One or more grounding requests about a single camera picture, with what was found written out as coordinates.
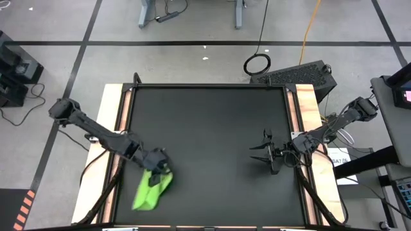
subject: black floor line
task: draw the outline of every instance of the black floor line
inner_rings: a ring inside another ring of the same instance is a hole
[[[397,55],[399,63],[401,64],[402,67],[406,66],[407,61],[405,60],[404,55],[398,46],[397,40],[394,37],[394,34],[392,33],[390,26],[388,25],[388,22],[383,14],[383,11],[381,10],[380,5],[378,4],[377,0],[372,0],[372,4],[374,5],[374,8],[378,14],[378,17],[380,18],[380,21],[384,27],[384,30],[387,33],[388,38],[390,39],[390,42],[392,43],[392,47],[394,48],[394,51]]]
[[[258,41],[201,40],[201,41],[12,41],[15,46],[256,46]],[[301,46],[302,41],[261,41],[262,46]],[[392,42],[370,41],[307,41],[306,46],[381,47],[392,46]],[[411,42],[402,42],[411,46]]]
[[[101,2],[102,0],[97,0],[96,5],[94,6],[94,10],[92,12],[89,25],[85,31],[82,45],[80,46],[76,60],[74,61],[73,68],[71,70],[71,74],[70,74],[69,80],[66,85],[66,89],[64,90],[64,93],[63,93],[64,98],[69,97],[71,90],[73,89],[74,81],[76,80],[78,70],[80,69],[80,66],[82,64],[85,48],[87,47],[86,43],[90,39],[91,31],[94,26],[94,23],[96,22],[98,11],[101,6]],[[31,183],[30,188],[34,191],[37,191],[39,189],[44,171],[46,170],[46,165],[50,157],[51,149],[53,148],[54,142],[56,140],[57,132],[58,132],[58,125],[53,124],[53,126],[51,127],[49,137],[46,142],[46,146],[44,147],[43,154],[40,158],[39,165],[37,166],[36,173],[34,174],[34,178]]]

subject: cable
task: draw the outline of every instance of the cable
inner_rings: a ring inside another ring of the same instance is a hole
[[[333,166],[333,171],[334,171],[334,168],[335,168],[335,166],[334,166],[334,162],[333,162],[333,160],[329,157],[329,155],[328,155],[328,150],[326,149],[326,145],[323,143],[323,142],[321,142],[320,140],[318,140],[318,139],[316,139],[318,142],[320,142],[320,144],[322,145],[322,148],[323,148],[323,150],[324,150],[324,152],[322,152],[322,151],[320,151],[320,150],[317,150],[319,153],[321,153],[321,154],[323,154],[330,162],[331,162],[331,165]],[[342,206],[343,206],[343,209],[344,209],[344,213],[345,213],[345,219],[344,219],[344,221],[342,222],[344,225],[345,224],[347,224],[347,222],[348,222],[348,219],[349,219],[349,213],[348,213],[348,210],[347,210],[347,206],[345,205],[345,201],[342,199],[342,197],[341,197],[341,193],[340,193],[340,189],[338,188],[338,186],[337,186],[337,191],[338,191],[338,195],[340,196],[340,201],[341,201],[341,204],[342,204]]]
[[[182,12],[185,12],[187,10],[188,1],[187,0],[185,0],[185,1],[186,1],[186,7],[184,7],[184,9],[182,11],[178,12],[178,13],[182,13]],[[166,6],[164,7],[164,11],[166,12],[166,15],[169,15],[170,12],[168,11],[168,0],[164,0],[164,2],[166,3]]]
[[[245,61],[244,65],[243,65],[243,70],[244,70],[244,72],[247,73],[249,76],[255,76],[255,75],[258,75],[258,74],[265,74],[268,70],[270,70],[270,67],[271,67],[271,58],[270,58],[268,55],[266,55],[266,54],[257,54],[258,49],[259,49],[259,45],[260,45],[260,43],[261,43],[261,38],[262,38],[262,36],[263,36],[265,18],[266,18],[266,16],[267,16],[267,8],[268,8],[268,0],[267,0],[266,3],[265,3],[265,11],[264,11],[263,25],[261,26],[261,32],[260,32],[260,34],[259,34],[257,50],[256,50],[256,52],[255,52],[250,58],[248,58],[248,59]],[[249,62],[250,62],[252,59],[254,59],[255,57],[264,57],[264,58],[267,60],[267,66],[266,66],[262,71],[258,71],[258,72],[252,73],[252,72],[250,72],[250,71],[247,69],[247,66],[248,66]]]
[[[265,3],[265,10],[264,10],[264,17],[263,17],[263,25],[261,26],[261,31],[260,31],[260,34],[259,34],[257,50],[256,50],[256,52],[254,53],[255,55],[256,55],[257,52],[258,52],[259,44],[261,43],[261,38],[262,38],[262,36],[263,36],[263,30],[264,30],[264,24],[265,24],[265,17],[267,16],[267,8],[268,8],[268,0],[267,0],[266,3]]]
[[[328,98],[329,98],[329,93],[327,94],[326,106],[324,108],[324,120],[326,120],[326,117],[327,117]]]
[[[4,9],[4,8],[8,8],[11,4],[10,1],[0,1],[0,4],[2,3],[7,3],[5,6],[0,6],[0,10]]]
[[[337,139],[338,139],[339,141],[341,141],[341,143],[343,143],[343,144],[345,144],[345,145],[349,146],[350,148],[352,148],[352,149],[356,150],[357,152],[360,152],[360,153],[366,153],[366,154],[370,154],[370,153],[372,153],[372,151],[361,151],[361,150],[359,150],[359,149],[357,149],[357,148],[354,148],[354,147],[352,147],[350,144],[347,144],[346,142],[342,141],[340,138],[338,138],[338,136],[337,136]]]
[[[34,89],[36,86],[43,86],[43,88],[41,89],[41,91],[40,91],[39,94],[35,94],[35,93],[33,92],[33,89]],[[3,109],[0,108],[1,117],[2,117],[3,119],[7,120],[7,121],[8,121],[10,124],[12,124],[13,126],[20,126],[20,125],[22,125],[22,124],[24,123],[24,121],[27,119],[27,117],[28,117],[28,115],[30,114],[31,111],[33,111],[34,109],[36,109],[36,108],[38,108],[38,107],[41,107],[42,105],[44,105],[44,104],[46,103],[46,99],[44,99],[44,98],[41,96],[41,95],[43,94],[45,88],[46,88],[46,86],[44,86],[43,83],[36,83],[35,85],[33,85],[33,86],[31,87],[30,92],[31,92],[32,95],[34,95],[34,97],[26,96],[26,98],[28,98],[28,99],[38,99],[38,98],[40,98],[40,99],[43,100],[43,102],[40,103],[40,104],[37,105],[37,106],[32,107],[30,110],[28,110],[27,114],[23,117],[23,120],[22,120],[20,123],[14,123],[13,121],[7,119],[7,118],[4,116]]]
[[[88,168],[90,167],[90,165],[92,165],[92,163],[96,162],[100,157],[102,157],[105,153],[107,152],[107,150],[104,150],[101,154],[99,154],[96,158],[94,158],[92,161],[90,161],[90,163],[88,163],[86,165],[86,167],[83,169],[82,174],[80,176],[80,185],[82,184],[83,181],[83,176],[85,174],[85,172],[88,170]]]
[[[304,49],[306,47],[307,35],[308,35],[308,32],[310,31],[311,25],[313,24],[313,21],[314,21],[315,15],[317,14],[317,10],[319,9],[320,3],[321,3],[321,0],[317,0],[317,4],[315,5],[313,15],[311,16],[310,23],[308,24],[306,34],[304,35],[304,40],[302,42],[302,48],[301,48],[300,62],[298,65],[301,65],[302,58],[304,56]]]
[[[334,145],[338,148],[338,150],[340,150],[342,153],[348,154],[350,157],[358,158],[358,157],[354,156],[353,154],[350,154],[350,153],[348,153],[348,152],[346,152],[346,151],[342,151],[342,150],[340,149],[340,147],[338,147],[337,144],[336,144],[334,141],[333,141],[333,144],[334,144]]]
[[[394,209],[395,211],[397,211],[397,212],[398,212],[399,214],[401,214],[402,216],[404,216],[404,217],[406,217],[406,218],[408,218],[408,219],[411,219],[410,216],[408,216],[407,214],[401,212],[399,209],[397,209],[397,207],[395,207],[395,206],[393,206],[392,204],[390,204],[385,198],[383,198],[383,197],[381,197],[380,195],[378,195],[378,193],[376,193],[376,191],[374,191],[374,189],[372,189],[371,187],[369,187],[369,186],[367,186],[367,185],[365,185],[365,184],[361,184],[361,183],[358,182],[357,180],[353,180],[353,179],[347,178],[347,177],[344,177],[344,178],[347,179],[347,180],[354,181],[354,182],[356,182],[357,184],[359,184],[359,185],[361,185],[361,186],[363,186],[363,187],[368,188],[369,190],[371,190],[372,193],[374,193],[374,195],[376,195],[376,196],[381,200],[381,202],[383,202],[384,204],[388,205],[389,207],[391,207],[392,209]]]
[[[83,146],[83,144],[80,144],[78,141],[74,140],[69,134],[63,132],[62,130],[58,130],[58,132],[64,134],[67,138],[71,139],[71,141],[75,142],[77,145],[79,145],[80,147],[82,147],[85,151],[89,151],[85,146]]]
[[[154,4],[154,18],[153,18],[153,19],[149,19],[148,22],[154,21],[155,18],[157,17],[157,6],[155,5],[155,4],[156,4],[155,0],[153,1],[153,4]]]
[[[343,128],[339,129],[338,134],[340,134],[350,145],[354,145],[355,141],[354,138],[350,135],[350,133],[348,133],[347,131],[345,131]]]

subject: black cable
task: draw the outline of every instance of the black cable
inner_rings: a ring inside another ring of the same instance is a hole
[[[185,1],[186,1],[186,7],[184,7],[184,9],[182,11],[178,12],[178,13],[182,13],[182,12],[185,12],[187,10],[188,1],[187,0],[185,0]],[[166,6],[164,7],[164,11],[166,12],[166,15],[169,15],[170,13],[168,11],[168,0],[164,0],[164,2],[166,3]]]
[[[330,162],[331,162],[331,164],[332,164],[332,166],[333,166],[333,171],[334,171],[334,168],[335,168],[335,166],[334,166],[334,162],[333,162],[333,160],[329,157],[329,155],[328,155],[328,150],[327,150],[327,148],[326,148],[326,145],[323,143],[323,142],[321,142],[319,139],[316,139],[316,138],[314,138],[316,141],[318,141],[319,142],[319,144],[321,144],[322,145],[322,149],[324,150],[324,152],[323,151],[320,151],[320,150],[317,150],[319,153],[321,153],[322,155],[324,155]],[[346,224],[347,222],[348,222],[348,219],[349,219],[349,213],[348,213],[348,210],[347,210],[347,206],[345,205],[345,201],[342,199],[342,197],[341,197],[341,193],[340,193],[340,189],[338,188],[338,186],[337,186],[337,190],[338,190],[338,195],[340,196],[340,201],[341,201],[341,204],[342,204],[342,206],[343,206],[343,208],[344,208],[344,213],[345,213],[345,219],[344,219],[344,221],[342,222],[343,224]]]
[[[326,107],[324,108],[324,120],[327,122],[327,105],[328,105],[328,98],[329,98],[329,93],[327,94],[327,100],[326,100]]]
[[[258,52],[259,44],[261,43],[261,38],[262,38],[262,36],[263,36],[263,30],[264,30],[264,24],[265,24],[265,17],[267,16],[267,8],[268,8],[268,0],[267,0],[267,2],[266,2],[266,4],[265,4],[263,25],[261,26],[261,32],[260,32],[260,34],[259,34],[257,50],[256,50],[256,52],[254,53],[255,55],[256,55],[257,52]]]
[[[79,145],[80,147],[82,147],[85,151],[89,151],[85,146],[83,146],[83,144],[80,144],[78,141],[76,141],[75,139],[73,139],[69,134],[65,133],[62,130],[58,130],[58,132],[64,134],[67,138],[71,139],[71,141],[75,142],[77,145]]]
[[[343,140],[341,140],[340,138],[338,138],[338,136],[337,136],[337,139],[338,139],[341,143],[343,143],[343,144],[345,144],[345,145],[349,146],[350,148],[352,148],[352,149],[356,150],[357,152],[360,152],[360,153],[365,153],[365,154],[370,154],[370,153],[372,153],[372,151],[361,151],[361,150],[359,150],[359,149],[357,149],[357,148],[354,148],[352,145],[347,144],[346,142],[344,142]]]
[[[268,55],[266,55],[266,54],[257,54],[258,49],[259,49],[259,45],[260,45],[260,43],[261,43],[261,38],[262,38],[262,36],[263,36],[265,18],[266,18],[266,16],[267,16],[267,8],[268,8],[268,0],[266,1],[266,5],[265,5],[263,25],[262,25],[262,27],[261,27],[261,33],[259,34],[259,40],[258,40],[257,50],[256,50],[256,52],[255,52],[250,58],[248,58],[248,59],[245,61],[244,65],[243,65],[244,72],[247,73],[249,76],[255,76],[255,75],[258,75],[258,74],[265,74],[268,70],[270,70],[270,67],[271,67],[271,58],[270,58]],[[267,66],[266,66],[262,71],[258,71],[258,72],[252,73],[252,72],[250,72],[250,71],[247,69],[247,66],[248,66],[249,62],[250,62],[253,58],[255,58],[255,57],[264,57],[265,59],[267,59]]]
[[[107,150],[104,150],[101,154],[99,154],[96,158],[94,158],[92,161],[90,161],[90,163],[88,163],[86,165],[86,167],[83,169],[82,174],[80,176],[80,185],[82,184],[83,181],[83,176],[85,174],[85,172],[88,170],[88,168],[90,167],[90,165],[94,162],[96,162],[100,157],[102,157],[105,153],[107,152]]]
[[[155,18],[157,17],[157,6],[155,5],[155,0],[153,1],[154,4],[154,18],[153,19],[149,19],[148,22],[152,22],[155,20]]]
[[[284,165],[287,166],[287,167],[297,167],[298,165],[302,165],[302,166],[305,166],[305,167],[310,167],[311,164],[312,164],[312,162],[310,162],[309,164],[305,164],[301,160],[301,158],[299,158],[293,151],[284,150],[283,153],[284,153],[284,157],[283,157]],[[290,163],[287,162],[288,154],[291,154],[292,157],[294,157],[294,159],[296,160],[296,163],[290,164]]]
[[[41,91],[40,91],[39,94],[35,94],[35,93],[33,92],[33,89],[34,89],[36,86],[43,86],[43,88],[41,89]],[[24,121],[27,119],[27,117],[28,117],[28,115],[30,114],[30,112],[32,112],[34,109],[36,109],[36,108],[38,108],[38,107],[41,107],[42,105],[44,105],[44,104],[46,103],[46,99],[44,99],[44,98],[41,96],[41,95],[43,94],[45,88],[46,88],[46,86],[44,86],[43,83],[36,83],[35,85],[33,85],[33,86],[31,87],[30,92],[31,92],[32,95],[34,95],[34,97],[26,96],[26,98],[28,98],[28,99],[38,99],[38,98],[40,98],[40,99],[43,100],[43,102],[40,103],[39,105],[36,105],[36,106],[32,107],[32,108],[27,112],[27,114],[23,117],[23,120],[22,120],[20,123],[14,123],[13,121],[7,119],[7,118],[4,116],[3,109],[0,108],[1,117],[2,117],[3,119],[7,120],[7,121],[8,121],[10,124],[12,124],[13,126],[20,126],[20,125],[22,125],[22,124],[24,123]]]
[[[399,214],[401,214],[402,216],[404,216],[404,217],[406,217],[406,218],[408,218],[408,219],[411,219],[410,216],[408,216],[407,214],[401,212],[401,211],[400,211],[399,209],[397,209],[395,206],[393,206],[392,204],[390,204],[385,198],[383,198],[383,197],[381,197],[380,195],[378,195],[378,193],[376,193],[376,192],[374,191],[374,189],[372,189],[371,187],[369,187],[369,186],[367,186],[367,185],[365,185],[365,184],[361,184],[361,183],[358,182],[357,180],[353,180],[353,179],[347,178],[347,177],[344,177],[344,178],[347,179],[347,180],[354,181],[354,182],[356,182],[357,184],[359,184],[359,185],[361,185],[361,186],[363,186],[363,187],[368,188],[368,189],[371,190],[371,192],[374,193],[374,195],[376,195],[384,204],[388,205],[389,207],[391,207],[392,209],[394,209],[395,211],[397,211],[397,212],[398,212]]]
[[[350,157],[354,157],[354,158],[358,158],[358,157],[356,157],[356,156],[354,156],[354,155],[352,155],[352,154],[350,154],[350,153],[348,153],[348,152],[346,152],[346,151],[342,151],[341,149],[340,149],[340,147],[338,147],[338,145],[333,141],[333,144],[338,148],[338,150],[340,150],[342,153],[345,153],[345,154],[348,154]]]
[[[331,164],[333,165],[333,169],[334,169],[335,166],[334,166],[333,160],[332,160],[328,155],[324,155],[324,156],[331,162]],[[368,188],[368,189],[371,190],[372,193],[374,193],[384,204],[388,205],[389,207],[391,207],[392,209],[394,209],[395,211],[397,211],[398,213],[400,213],[402,216],[404,216],[404,217],[406,217],[406,218],[408,218],[408,219],[411,219],[410,216],[408,216],[407,214],[401,212],[401,211],[400,211],[399,209],[397,209],[395,206],[393,206],[392,204],[390,204],[385,198],[382,198],[380,195],[378,195],[378,193],[376,193],[376,192],[374,191],[374,189],[370,188],[370,187],[367,186],[367,185],[361,184],[361,183],[358,182],[357,180],[353,180],[353,179],[348,178],[348,177],[344,177],[344,178],[345,178],[345,179],[348,179],[348,180],[351,180],[351,181],[354,181],[354,182],[356,182],[357,184]]]

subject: computer monitor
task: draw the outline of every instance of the computer monitor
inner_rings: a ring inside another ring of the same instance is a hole
[[[411,63],[385,79],[385,83],[392,88],[395,106],[411,109]]]

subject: orange and black tape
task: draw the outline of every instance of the orange and black tape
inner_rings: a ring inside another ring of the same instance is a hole
[[[23,203],[20,207],[20,211],[16,217],[14,223],[14,230],[23,230],[24,225],[26,224],[28,214],[30,213],[31,205],[34,201],[35,193],[32,190],[27,192],[27,195],[23,199]]]

